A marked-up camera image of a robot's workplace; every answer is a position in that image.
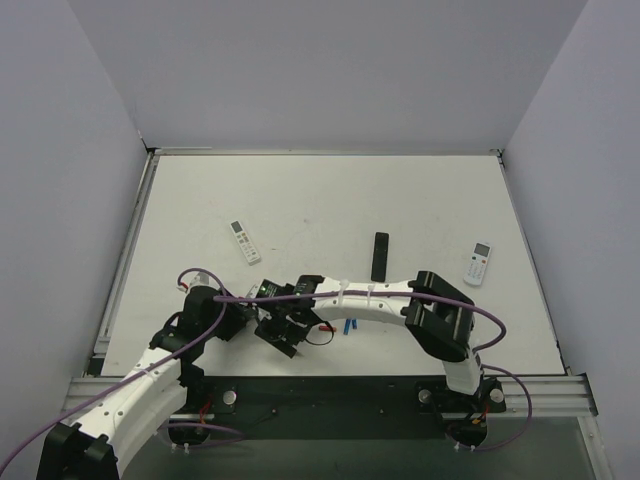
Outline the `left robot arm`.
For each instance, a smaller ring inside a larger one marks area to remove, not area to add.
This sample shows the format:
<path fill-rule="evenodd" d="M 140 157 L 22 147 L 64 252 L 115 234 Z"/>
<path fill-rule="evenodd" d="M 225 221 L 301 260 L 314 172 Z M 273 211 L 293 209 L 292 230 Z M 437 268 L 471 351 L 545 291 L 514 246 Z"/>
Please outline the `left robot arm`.
<path fill-rule="evenodd" d="M 204 402 L 195 366 L 206 342 L 227 341 L 253 313 L 222 290 L 196 286 L 117 384 L 66 410 L 45 437 L 39 479 L 118 479 L 169 417 Z"/>

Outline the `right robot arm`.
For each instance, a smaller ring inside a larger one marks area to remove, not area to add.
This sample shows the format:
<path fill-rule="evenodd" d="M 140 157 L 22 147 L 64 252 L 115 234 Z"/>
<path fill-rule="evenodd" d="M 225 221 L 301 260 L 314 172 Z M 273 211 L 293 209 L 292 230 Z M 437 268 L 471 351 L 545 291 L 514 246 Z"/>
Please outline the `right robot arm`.
<path fill-rule="evenodd" d="M 256 293 L 264 312 L 255 334 L 288 357 L 310 330 L 342 319 L 402 325 L 429 356 L 443 363 L 449 390 L 473 396 L 482 380 L 471 346 L 473 301 L 438 275 L 421 271 L 396 283 L 353 283 L 302 275 L 293 285 L 265 280 Z"/>

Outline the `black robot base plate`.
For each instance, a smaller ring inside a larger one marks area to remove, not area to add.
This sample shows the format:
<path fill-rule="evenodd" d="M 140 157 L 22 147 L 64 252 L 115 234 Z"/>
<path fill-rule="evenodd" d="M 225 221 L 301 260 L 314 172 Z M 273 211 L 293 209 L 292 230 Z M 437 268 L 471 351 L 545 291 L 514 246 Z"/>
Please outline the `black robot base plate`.
<path fill-rule="evenodd" d="M 208 447 L 246 440 L 421 440 L 479 445 L 487 417 L 507 410 L 502 385 L 470 396 L 441 376 L 206 376 L 170 419 L 171 441 Z"/>

